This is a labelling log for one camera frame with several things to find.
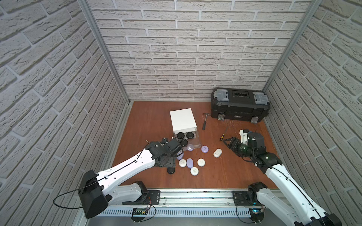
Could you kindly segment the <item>white oblong earphone case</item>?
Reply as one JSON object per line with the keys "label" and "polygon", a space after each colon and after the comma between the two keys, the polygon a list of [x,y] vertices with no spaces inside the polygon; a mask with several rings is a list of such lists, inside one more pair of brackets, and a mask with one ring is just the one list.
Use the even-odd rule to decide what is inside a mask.
{"label": "white oblong earphone case", "polygon": [[222,149],[216,149],[215,151],[214,151],[214,153],[213,153],[213,156],[215,157],[215,158],[219,158],[220,156],[221,156],[221,154],[222,154]]}

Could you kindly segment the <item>white drawer cabinet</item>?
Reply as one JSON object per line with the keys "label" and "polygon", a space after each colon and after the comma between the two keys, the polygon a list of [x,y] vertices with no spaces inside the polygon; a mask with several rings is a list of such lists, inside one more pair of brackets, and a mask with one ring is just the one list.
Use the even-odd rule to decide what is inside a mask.
{"label": "white drawer cabinet", "polygon": [[196,133],[197,125],[191,108],[171,111],[170,117],[174,135],[180,132],[184,134],[188,132]]}

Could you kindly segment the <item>black oblong earphone case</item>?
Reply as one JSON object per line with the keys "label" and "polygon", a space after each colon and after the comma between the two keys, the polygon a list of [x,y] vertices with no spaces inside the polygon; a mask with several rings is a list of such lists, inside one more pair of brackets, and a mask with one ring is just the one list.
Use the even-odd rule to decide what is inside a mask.
{"label": "black oblong earphone case", "polygon": [[182,147],[185,147],[188,144],[188,140],[182,139],[182,140],[180,140],[180,144]]}

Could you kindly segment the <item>clear acrylic drawer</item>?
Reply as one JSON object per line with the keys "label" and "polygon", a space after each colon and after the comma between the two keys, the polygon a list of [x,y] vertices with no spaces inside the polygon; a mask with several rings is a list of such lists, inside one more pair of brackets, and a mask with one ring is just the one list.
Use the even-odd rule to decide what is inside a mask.
{"label": "clear acrylic drawer", "polygon": [[[194,149],[201,148],[201,140],[200,140],[200,138],[199,138],[198,132],[197,132],[197,131],[193,131],[193,133],[194,133],[194,135],[195,135],[195,137],[194,137],[193,139],[187,139],[187,137],[186,137],[187,132],[184,133],[184,134],[185,134],[185,138],[184,138],[184,139],[188,140],[188,144],[187,144],[187,145],[192,144],[192,145],[194,146]],[[187,151],[187,145],[186,145],[185,147],[183,147],[183,150],[184,150],[184,151]]]}

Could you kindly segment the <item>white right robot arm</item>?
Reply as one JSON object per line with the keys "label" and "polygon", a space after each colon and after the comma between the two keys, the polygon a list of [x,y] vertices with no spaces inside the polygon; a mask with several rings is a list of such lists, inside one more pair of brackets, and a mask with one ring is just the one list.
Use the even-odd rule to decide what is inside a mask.
{"label": "white right robot arm", "polygon": [[262,182],[250,184],[243,199],[261,204],[270,209],[287,226],[340,226],[341,220],[335,214],[328,214],[292,178],[279,157],[266,150],[264,137],[257,132],[240,130],[240,138],[222,138],[221,141],[244,161],[254,164],[282,192],[288,200],[284,203]]}

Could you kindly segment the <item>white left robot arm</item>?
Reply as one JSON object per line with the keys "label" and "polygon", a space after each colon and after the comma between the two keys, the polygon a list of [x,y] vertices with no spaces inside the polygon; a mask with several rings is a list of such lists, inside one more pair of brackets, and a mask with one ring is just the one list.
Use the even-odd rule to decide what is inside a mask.
{"label": "white left robot arm", "polygon": [[176,156],[183,152],[178,139],[153,141],[128,160],[98,173],[90,170],[83,175],[78,190],[87,219],[101,214],[109,205],[147,204],[149,191],[143,182],[123,186],[123,182],[153,167],[175,166]]}

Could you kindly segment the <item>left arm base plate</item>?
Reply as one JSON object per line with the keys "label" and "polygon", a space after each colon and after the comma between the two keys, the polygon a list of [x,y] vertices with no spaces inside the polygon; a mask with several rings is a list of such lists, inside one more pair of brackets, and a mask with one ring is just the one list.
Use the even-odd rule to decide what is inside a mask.
{"label": "left arm base plate", "polygon": [[159,205],[160,190],[148,190],[147,193],[143,193],[136,201],[123,202],[122,205]]}

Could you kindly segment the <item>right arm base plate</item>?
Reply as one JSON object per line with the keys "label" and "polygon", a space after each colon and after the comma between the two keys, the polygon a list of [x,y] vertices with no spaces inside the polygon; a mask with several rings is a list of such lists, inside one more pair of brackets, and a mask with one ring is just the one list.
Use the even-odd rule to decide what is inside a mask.
{"label": "right arm base plate", "polygon": [[250,191],[232,191],[235,206],[262,206],[257,200],[256,194]]}

